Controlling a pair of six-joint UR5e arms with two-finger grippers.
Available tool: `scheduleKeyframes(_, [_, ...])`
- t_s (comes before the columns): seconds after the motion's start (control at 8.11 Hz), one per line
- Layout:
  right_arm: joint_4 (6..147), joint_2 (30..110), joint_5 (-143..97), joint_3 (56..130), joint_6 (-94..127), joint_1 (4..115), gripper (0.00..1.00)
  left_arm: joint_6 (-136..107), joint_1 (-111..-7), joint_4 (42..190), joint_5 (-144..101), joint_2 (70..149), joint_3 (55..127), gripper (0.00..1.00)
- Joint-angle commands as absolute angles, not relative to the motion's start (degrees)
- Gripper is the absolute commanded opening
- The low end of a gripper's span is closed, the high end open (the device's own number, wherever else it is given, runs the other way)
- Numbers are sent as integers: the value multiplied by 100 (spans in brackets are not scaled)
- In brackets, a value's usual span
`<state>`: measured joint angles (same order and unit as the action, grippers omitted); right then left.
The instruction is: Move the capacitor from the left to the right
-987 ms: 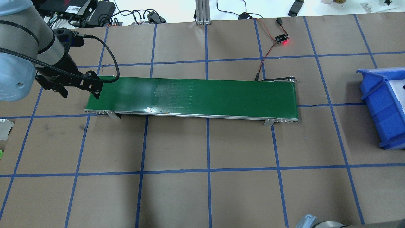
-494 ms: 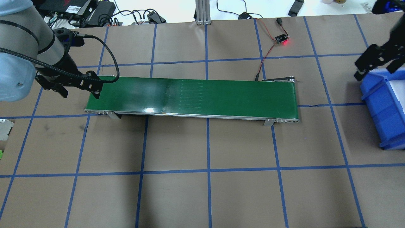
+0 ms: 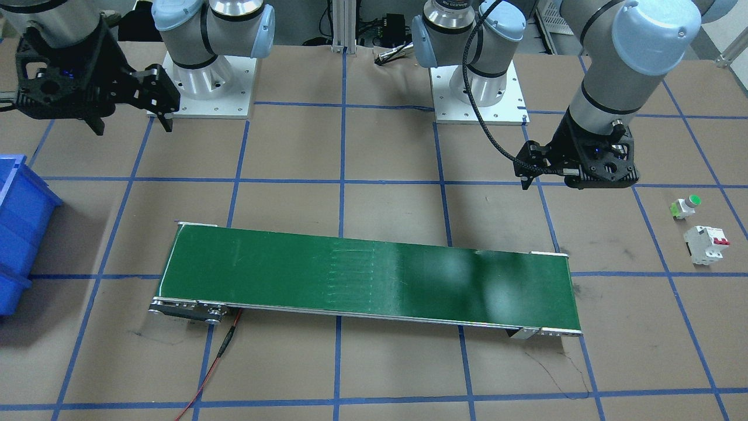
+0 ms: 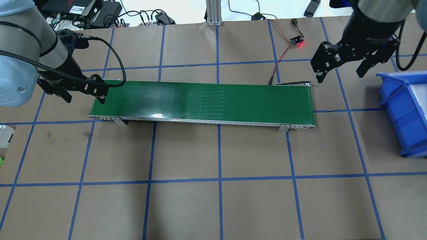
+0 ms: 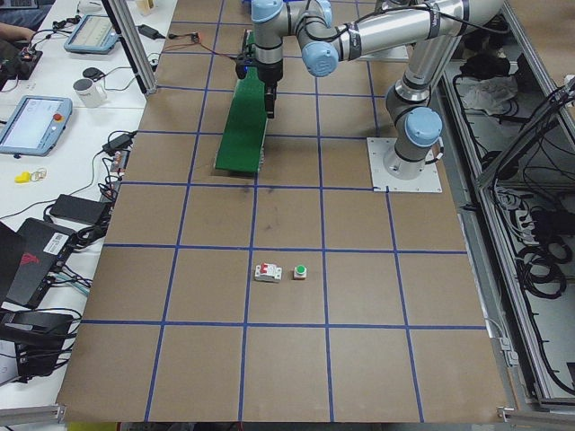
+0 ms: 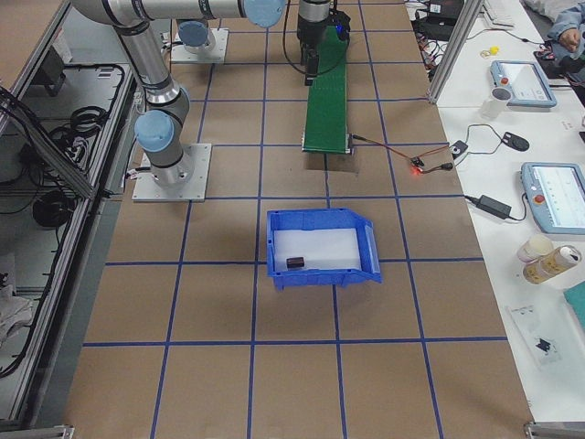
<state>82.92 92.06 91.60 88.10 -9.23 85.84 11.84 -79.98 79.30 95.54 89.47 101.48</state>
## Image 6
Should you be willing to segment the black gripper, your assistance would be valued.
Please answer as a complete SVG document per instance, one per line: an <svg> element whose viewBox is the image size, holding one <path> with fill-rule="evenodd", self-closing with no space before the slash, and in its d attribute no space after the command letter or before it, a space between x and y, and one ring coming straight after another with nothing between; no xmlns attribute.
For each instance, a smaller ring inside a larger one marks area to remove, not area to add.
<svg viewBox="0 0 585 439"><path fill-rule="evenodd" d="M312 86L318 76L319 53L316 47L323 39L329 10L329 2L325 0L299 2L296 35L303 52L305 86Z"/></svg>

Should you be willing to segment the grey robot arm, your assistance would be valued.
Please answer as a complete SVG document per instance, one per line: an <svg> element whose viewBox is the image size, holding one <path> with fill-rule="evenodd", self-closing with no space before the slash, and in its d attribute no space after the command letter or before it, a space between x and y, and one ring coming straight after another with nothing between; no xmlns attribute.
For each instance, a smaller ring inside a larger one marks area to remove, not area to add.
<svg viewBox="0 0 585 439"><path fill-rule="evenodd" d="M216 46L216 39L206 19L178 20L177 24L177 35L186 51L200 53L210 51Z"/></svg>
<svg viewBox="0 0 585 439"><path fill-rule="evenodd" d="M202 47L210 40L207 24L213 19L246 18L269 28L287 17L289 9L285 1L76 1L73 5L88 19L113 27L143 87L146 108L136 120L134 135L159 186L187 181L194 167L180 143L189 98L165 64L152 21L176 20L181 41Z"/></svg>

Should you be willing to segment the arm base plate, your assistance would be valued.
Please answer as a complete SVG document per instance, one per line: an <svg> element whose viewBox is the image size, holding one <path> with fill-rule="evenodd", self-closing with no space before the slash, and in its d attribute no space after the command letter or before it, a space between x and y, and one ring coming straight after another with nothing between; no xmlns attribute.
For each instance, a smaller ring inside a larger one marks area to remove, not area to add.
<svg viewBox="0 0 585 439"><path fill-rule="evenodd" d="M182 145L182 159L172 167L152 167L143 153L141 167L133 190L136 202L204 202L212 155L211 144Z"/></svg>
<svg viewBox="0 0 585 439"><path fill-rule="evenodd" d="M176 32L170 59L174 64L223 64L227 54L229 30L211 28L205 45L185 46Z"/></svg>

